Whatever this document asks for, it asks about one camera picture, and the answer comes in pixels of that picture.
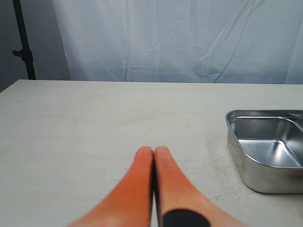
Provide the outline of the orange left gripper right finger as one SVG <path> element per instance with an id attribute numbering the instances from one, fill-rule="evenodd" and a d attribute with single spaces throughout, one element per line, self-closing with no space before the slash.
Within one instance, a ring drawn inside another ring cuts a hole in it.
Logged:
<path id="1" fill-rule="evenodd" d="M 184 175 L 169 149 L 154 151 L 155 199 L 160 227 L 243 227 L 204 196 Z"/>

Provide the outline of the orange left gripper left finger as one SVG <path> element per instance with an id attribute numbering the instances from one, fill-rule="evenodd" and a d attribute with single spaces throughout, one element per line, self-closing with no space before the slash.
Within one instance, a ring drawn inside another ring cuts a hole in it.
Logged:
<path id="1" fill-rule="evenodd" d="M 153 150 L 139 148 L 117 186 L 70 227 L 149 227 L 152 217 Z"/>

